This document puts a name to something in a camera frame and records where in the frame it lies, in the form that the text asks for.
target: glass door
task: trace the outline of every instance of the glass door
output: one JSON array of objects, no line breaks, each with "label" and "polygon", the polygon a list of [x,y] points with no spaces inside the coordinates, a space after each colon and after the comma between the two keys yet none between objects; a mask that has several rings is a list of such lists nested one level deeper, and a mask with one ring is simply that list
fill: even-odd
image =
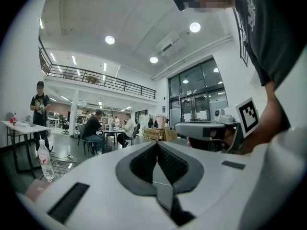
[{"label": "glass door", "polygon": [[183,122],[209,121],[210,105],[206,94],[199,94],[181,99]]}]

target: black slot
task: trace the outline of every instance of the black slot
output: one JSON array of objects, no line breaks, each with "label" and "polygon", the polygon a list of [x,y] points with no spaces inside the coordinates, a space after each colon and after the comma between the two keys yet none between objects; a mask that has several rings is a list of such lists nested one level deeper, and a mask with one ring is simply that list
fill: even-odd
[{"label": "black slot", "polygon": [[59,202],[55,204],[48,212],[48,215],[54,220],[64,224],[89,187],[90,186],[86,184],[76,183]]}]

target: plastic bottle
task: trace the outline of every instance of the plastic bottle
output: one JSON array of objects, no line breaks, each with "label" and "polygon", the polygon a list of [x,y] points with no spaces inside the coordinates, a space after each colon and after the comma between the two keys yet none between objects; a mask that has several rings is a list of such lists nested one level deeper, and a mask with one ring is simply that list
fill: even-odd
[{"label": "plastic bottle", "polygon": [[39,140],[38,157],[44,176],[48,181],[54,178],[54,172],[50,160],[49,150],[45,146],[45,140]]},{"label": "plastic bottle", "polygon": [[17,123],[17,114],[14,113],[14,117],[13,117],[13,124],[15,125]]}]

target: jeans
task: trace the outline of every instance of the jeans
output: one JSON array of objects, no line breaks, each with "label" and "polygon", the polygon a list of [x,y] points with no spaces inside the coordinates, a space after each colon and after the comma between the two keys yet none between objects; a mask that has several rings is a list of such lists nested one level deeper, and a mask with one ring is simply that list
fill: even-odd
[{"label": "jeans", "polygon": [[38,151],[38,149],[39,149],[39,140],[40,140],[39,135],[40,135],[42,140],[45,140],[45,146],[50,151],[49,142],[48,142],[48,138],[47,138],[48,134],[47,134],[46,130],[33,133],[33,138],[35,139],[35,144],[36,144],[36,151]]},{"label": "jeans", "polygon": [[123,142],[124,142],[123,136],[124,136],[125,139],[130,139],[131,137],[127,136],[125,133],[120,133],[119,135],[117,135],[117,141],[118,141],[123,147],[125,147],[125,144],[123,144]]},{"label": "jeans", "polygon": [[84,139],[89,142],[96,143],[94,147],[95,150],[97,151],[100,149],[102,149],[102,151],[104,150],[105,139],[102,136],[92,135],[92,136],[84,137]]}]

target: black t-shirt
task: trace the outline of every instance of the black t-shirt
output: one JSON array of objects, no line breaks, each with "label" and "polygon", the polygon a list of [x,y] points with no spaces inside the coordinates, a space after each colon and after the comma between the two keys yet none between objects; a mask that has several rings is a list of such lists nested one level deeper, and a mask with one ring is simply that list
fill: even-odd
[{"label": "black t-shirt", "polygon": [[[236,0],[250,60],[261,85],[273,81],[275,89],[286,78],[303,49],[281,9],[276,0]],[[285,130],[290,125],[282,108],[281,111],[281,130]]]},{"label": "black t-shirt", "polygon": [[96,118],[95,116],[92,116],[86,123],[84,136],[89,137],[92,135],[96,135],[97,130],[100,128],[101,128],[101,124],[99,123],[98,118]]},{"label": "black t-shirt", "polygon": [[[41,104],[43,104],[44,106],[50,104],[48,95],[43,93],[43,95],[38,96],[37,94],[32,98],[31,105],[40,106]],[[36,125],[46,126],[46,122],[47,122],[47,111],[41,113],[40,111],[35,110],[33,116],[33,123]]]}]

